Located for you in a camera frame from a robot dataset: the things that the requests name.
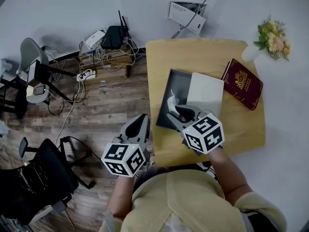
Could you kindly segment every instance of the yellow sweater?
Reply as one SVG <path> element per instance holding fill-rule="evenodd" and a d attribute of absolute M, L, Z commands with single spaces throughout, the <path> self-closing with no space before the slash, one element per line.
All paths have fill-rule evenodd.
<path fill-rule="evenodd" d="M 224 199 L 220 185 L 197 170 L 160 174 L 143 183 L 133 194 L 132 211 L 125 220 L 114 219 L 115 231 L 159 232 L 175 213 L 194 232 L 245 232 L 240 209 L 263 210 L 285 231 L 283 214 L 270 202 L 249 193 L 232 206 Z M 100 232 L 110 232 L 105 222 Z"/>

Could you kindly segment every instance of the bouquet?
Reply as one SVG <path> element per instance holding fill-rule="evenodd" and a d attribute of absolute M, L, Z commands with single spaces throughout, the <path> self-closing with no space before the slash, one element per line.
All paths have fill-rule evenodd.
<path fill-rule="evenodd" d="M 270 17 L 257 26 L 260 34 L 259 41 L 253 43 L 259 47 L 259 50 L 266 49 L 268 55 L 274 59 L 284 58 L 289 61 L 291 43 L 285 40 L 284 23 L 272 20 Z"/>

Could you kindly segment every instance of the wooden floor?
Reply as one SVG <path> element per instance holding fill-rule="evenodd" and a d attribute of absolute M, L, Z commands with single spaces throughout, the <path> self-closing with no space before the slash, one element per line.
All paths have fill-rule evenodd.
<path fill-rule="evenodd" d="M 78 65 L 75 61 L 67 61 L 63 69 L 76 72 Z M 69 98 L 78 89 L 78 84 L 72 77 L 62 76 L 53 84 Z M 128 79 L 109 84 L 87 84 L 86 89 L 85 100 L 75 104 L 61 135 L 72 135 L 82 140 L 101 157 L 106 144 L 112 141 L 129 119 L 141 113 L 150 115 L 146 58 L 137 61 Z M 14 100 L 13 90 L 8 90 L 7 98 Z M 59 111 L 61 99 L 51 97 L 50 102 L 51 111 Z M 0 119 L 11 129 L 7 136 L 0 138 L 0 148 L 5 145 L 14 168 L 33 158 L 32 153 L 26 153 L 23 159 L 20 158 L 18 146 L 21 139 L 26 137 L 31 147 L 38 147 L 45 138 L 54 142 L 70 109 L 71 105 L 66 102 L 64 111 L 59 116 L 53 116 L 44 103 L 29 104 L 22 120 L 18 120 L 14 114 L 0 115 Z M 75 146 L 76 152 L 66 146 L 68 161 L 85 153 L 85 148 L 78 142 Z M 151 136 L 147 148 L 152 150 Z M 0 152 L 0 168 L 11 168 L 5 150 Z M 116 177 L 105 170 L 103 163 L 95 157 L 75 166 L 73 170 L 85 182 L 95 180 L 96 185 L 91 190 L 80 185 L 68 203 L 67 211 L 79 232 L 98 231 L 103 221 L 102 212 L 113 191 Z M 44 232 L 74 231 L 65 214 L 56 212 L 46 215 L 31 227 L 34 231 Z"/>

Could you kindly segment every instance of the black tray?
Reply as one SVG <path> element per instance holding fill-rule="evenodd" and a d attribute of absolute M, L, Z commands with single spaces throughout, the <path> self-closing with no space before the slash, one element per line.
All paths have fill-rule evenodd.
<path fill-rule="evenodd" d="M 189 73 L 170 70 L 168 83 L 166 85 L 162 105 L 160 108 L 158 120 L 156 121 L 157 126 L 164 128 L 175 129 L 169 122 L 166 114 L 169 112 L 168 98 L 172 96 L 171 91 L 175 94 L 175 97 L 179 99 L 179 105 L 185 105 L 187 103 L 190 83 L 192 75 Z"/>

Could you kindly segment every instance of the flower vase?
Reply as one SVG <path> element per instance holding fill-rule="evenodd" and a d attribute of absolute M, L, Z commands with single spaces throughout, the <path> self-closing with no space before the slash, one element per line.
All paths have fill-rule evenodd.
<path fill-rule="evenodd" d="M 245 62 L 250 62 L 256 59 L 260 54 L 262 54 L 262 51 L 259 50 L 259 47 L 254 44 L 250 44 L 243 50 L 241 58 Z"/>

